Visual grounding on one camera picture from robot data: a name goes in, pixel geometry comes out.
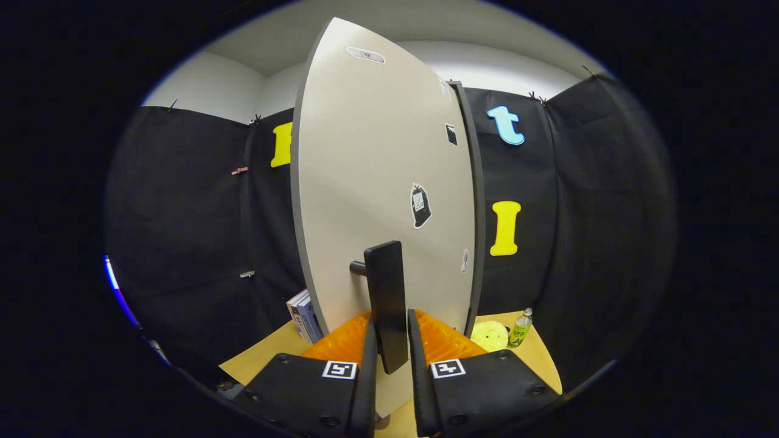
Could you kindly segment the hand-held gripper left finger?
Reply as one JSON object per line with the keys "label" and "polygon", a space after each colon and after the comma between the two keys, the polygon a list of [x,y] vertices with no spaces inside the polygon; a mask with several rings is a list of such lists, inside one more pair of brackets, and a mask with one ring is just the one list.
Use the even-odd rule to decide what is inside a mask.
{"label": "hand-held gripper left finger", "polygon": [[273,356],[234,405],[266,437],[373,437],[377,355],[365,311],[303,354]]}

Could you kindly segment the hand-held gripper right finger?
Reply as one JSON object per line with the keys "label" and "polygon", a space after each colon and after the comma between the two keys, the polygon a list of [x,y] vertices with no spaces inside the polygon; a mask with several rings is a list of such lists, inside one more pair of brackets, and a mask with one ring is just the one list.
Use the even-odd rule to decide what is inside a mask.
{"label": "hand-held gripper right finger", "polygon": [[514,352],[485,352],[420,310],[407,311],[417,434],[518,437],[561,394]]}

